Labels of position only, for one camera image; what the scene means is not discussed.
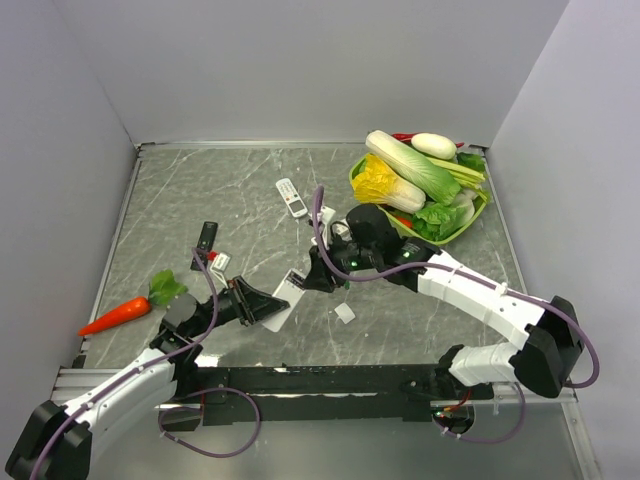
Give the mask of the green napa cabbage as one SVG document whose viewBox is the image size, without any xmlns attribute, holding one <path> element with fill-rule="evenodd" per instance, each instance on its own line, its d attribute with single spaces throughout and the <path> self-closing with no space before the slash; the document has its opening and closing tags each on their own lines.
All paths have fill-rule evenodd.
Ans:
<svg viewBox="0 0 640 480">
<path fill-rule="evenodd" d="M 450 205 L 462 190 L 449 171 L 383 131 L 369 133 L 365 145 L 402 178 L 419 187 L 438 203 Z"/>
</svg>

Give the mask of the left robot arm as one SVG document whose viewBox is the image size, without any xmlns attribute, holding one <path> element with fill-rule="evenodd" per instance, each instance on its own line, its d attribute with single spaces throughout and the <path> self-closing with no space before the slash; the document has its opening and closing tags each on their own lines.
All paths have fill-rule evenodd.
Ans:
<svg viewBox="0 0 640 480">
<path fill-rule="evenodd" d="M 91 465 L 140 417 L 170 399 L 184 402 L 198 387 L 196 359 L 217 326 L 245 326 L 289 308 L 242 277 L 205 303 L 189 293 L 168 304 L 159 332 L 122 370 L 62 405 L 47 400 L 29 417 L 6 466 L 13 479 L 85 479 Z"/>
</svg>

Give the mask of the orange carrot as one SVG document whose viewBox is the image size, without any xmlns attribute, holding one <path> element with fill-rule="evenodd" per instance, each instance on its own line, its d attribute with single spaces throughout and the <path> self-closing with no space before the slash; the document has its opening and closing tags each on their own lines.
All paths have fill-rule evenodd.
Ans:
<svg viewBox="0 0 640 480">
<path fill-rule="evenodd" d="M 85 337 L 112 329 L 147 315 L 151 309 L 152 305 L 146 297 L 133 298 L 83 327 L 77 335 Z"/>
</svg>

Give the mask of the green lettuce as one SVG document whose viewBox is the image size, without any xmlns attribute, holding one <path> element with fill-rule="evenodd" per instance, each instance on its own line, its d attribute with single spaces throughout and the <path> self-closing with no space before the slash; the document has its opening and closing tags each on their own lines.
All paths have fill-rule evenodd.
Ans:
<svg viewBox="0 0 640 480">
<path fill-rule="evenodd" d="M 450 205 L 428 202 L 412 216 L 413 230 L 427 241 L 444 241 L 465 226 L 474 213 L 473 200 L 460 193 Z"/>
</svg>

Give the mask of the white battery cover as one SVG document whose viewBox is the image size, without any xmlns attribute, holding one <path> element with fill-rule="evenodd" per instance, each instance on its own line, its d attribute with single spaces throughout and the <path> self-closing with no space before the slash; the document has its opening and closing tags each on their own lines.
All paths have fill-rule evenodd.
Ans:
<svg viewBox="0 0 640 480">
<path fill-rule="evenodd" d="M 337 317 L 344 323 L 349 324 L 356 318 L 354 311 L 346 303 L 339 304 L 335 309 Z"/>
</svg>

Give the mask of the green plastic tray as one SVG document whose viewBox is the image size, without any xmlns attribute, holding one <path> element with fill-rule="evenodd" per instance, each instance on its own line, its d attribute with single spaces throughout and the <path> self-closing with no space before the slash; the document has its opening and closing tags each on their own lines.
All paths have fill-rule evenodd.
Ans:
<svg viewBox="0 0 640 480">
<path fill-rule="evenodd" d="M 474 179 L 482 180 L 483 173 L 456 168 L 450 163 L 445 164 L 445 169 L 462 185 L 449 205 L 431 199 L 371 153 L 352 168 L 349 182 L 355 199 L 379 207 L 401 235 L 445 245 L 468 228 L 490 201 L 486 189 L 471 183 Z"/>
</svg>

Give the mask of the white remote with screen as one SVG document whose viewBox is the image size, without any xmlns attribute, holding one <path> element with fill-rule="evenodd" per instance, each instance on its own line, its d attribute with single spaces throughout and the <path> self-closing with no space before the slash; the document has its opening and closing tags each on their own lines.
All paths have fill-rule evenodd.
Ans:
<svg viewBox="0 0 640 480">
<path fill-rule="evenodd" d="M 289 178 L 278 180 L 276 189 L 294 219 L 300 219 L 308 215 L 308 209 L 304 201 Z"/>
</svg>

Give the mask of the yellow napa cabbage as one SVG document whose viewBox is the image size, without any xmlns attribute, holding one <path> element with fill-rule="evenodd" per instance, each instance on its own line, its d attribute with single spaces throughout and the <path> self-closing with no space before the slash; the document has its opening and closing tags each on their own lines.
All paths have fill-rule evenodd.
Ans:
<svg viewBox="0 0 640 480">
<path fill-rule="evenodd" d="M 373 154 L 364 157 L 351 185 L 360 203 L 387 205 L 409 214 L 421 210 L 426 203 L 426 194 L 420 188 Z"/>
</svg>

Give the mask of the green leaf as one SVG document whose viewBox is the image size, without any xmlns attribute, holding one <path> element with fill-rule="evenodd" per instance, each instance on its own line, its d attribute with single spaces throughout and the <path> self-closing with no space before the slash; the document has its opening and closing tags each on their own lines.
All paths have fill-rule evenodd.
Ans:
<svg viewBox="0 0 640 480">
<path fill-rule="evenodd" d="M 148 300 L 152 306 L 165 307 L 176 296 L 188 292 L 188 287 L 176 280 L 170 269 L 156 273 L 149 282 Z"/>
</svg>

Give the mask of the green celery stalks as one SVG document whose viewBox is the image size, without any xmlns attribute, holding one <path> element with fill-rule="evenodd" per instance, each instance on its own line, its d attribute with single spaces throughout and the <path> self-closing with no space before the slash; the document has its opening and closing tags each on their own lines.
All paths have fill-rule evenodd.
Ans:
<svg viewBox="0 0 640 480">
<path fill-rule="evenodd" d="M 474 191 L 479 198 L 488 202 L 490 193 L 485 188 L 487 182 L 486 161 L 479 154 L 458 153 L 453 160 L 429 157 L 429 160 L 447 170 L 463 189 Z"/>
</svg>

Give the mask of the white radish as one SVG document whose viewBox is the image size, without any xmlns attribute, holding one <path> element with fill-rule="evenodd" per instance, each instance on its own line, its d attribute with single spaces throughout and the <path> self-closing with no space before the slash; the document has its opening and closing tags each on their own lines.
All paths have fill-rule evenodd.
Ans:
<svg viewBox="0 0 640 480">
<path fill-rule="evenodd" d="M 418 133 L 410 139 L 418 151 L 441 160 L 452 160 L 457 153 L 457 145 L 447 137 L 433 133 Z"/>
</svg>

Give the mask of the white remote control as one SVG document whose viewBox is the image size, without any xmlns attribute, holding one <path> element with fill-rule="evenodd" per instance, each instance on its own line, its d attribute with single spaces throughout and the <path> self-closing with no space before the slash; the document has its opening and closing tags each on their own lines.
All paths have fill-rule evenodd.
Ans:
<svg viewBox="0 0 640 480">
<path fill-rule="evenodd" d="M 262 322 L 264 328 L 273 333 L 278 333 L 281 330 L 305 293 L 303 288 L 304 279 L 305 277 L 303 274 L 296 269 L 290 269 L 287 272 L 283 280 L 273 292 L 273 296 L 276 299 L 285 301 L 288 306 L 284 310 L 281 310 L 264 320 Z"/>
</svg>

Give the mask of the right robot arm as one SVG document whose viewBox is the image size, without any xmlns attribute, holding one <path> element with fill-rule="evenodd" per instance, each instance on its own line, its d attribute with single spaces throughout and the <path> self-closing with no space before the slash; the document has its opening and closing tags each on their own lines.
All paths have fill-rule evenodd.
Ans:
<svg viewBox="0 0 640 480">
<path fill-rule="evenodd" d="M 436 375 L 444 396 L 459 398 L 479 384 L 517 382 L 541 397 L 556 398 L 569 386 L 586 342 L 568 300 L 522 294 L 465 267 L 434 244 L 402 237 L 372 204 L 355 207 L 343 222 L 315 211 L 309 223 L 314 245 L 304 289 L 331 293 L 348 283 L 383 278 L 448 303 L 503 337 L 484 347 L 451 347 Z"/>
</svg>

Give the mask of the black remote control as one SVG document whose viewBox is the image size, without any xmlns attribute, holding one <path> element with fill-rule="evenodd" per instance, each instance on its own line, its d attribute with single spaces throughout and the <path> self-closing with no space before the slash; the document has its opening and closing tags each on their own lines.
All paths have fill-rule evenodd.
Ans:
<svg viewBox="0 0 640 480">
<path fill-rule="evenodd" d="M 217 222 L 205 221 L 202 225 L 196 249 L 198 257 L 204 266 L 209 263 L 208 255 L 212 252 L 219 225 Z"/>
</svg>

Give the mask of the red chili pepper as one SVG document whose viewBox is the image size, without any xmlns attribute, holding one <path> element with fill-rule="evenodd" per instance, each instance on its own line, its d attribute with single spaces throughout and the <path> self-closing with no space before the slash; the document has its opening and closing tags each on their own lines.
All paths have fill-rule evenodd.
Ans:
<svg viewBox="0 0 640 480">
<path fill-rule="evenodd" d="M 392 135 L 393 138 L 401 142 L 410 142 L 414 136 L 415 133 L 394 133 Z"/>
</svg>

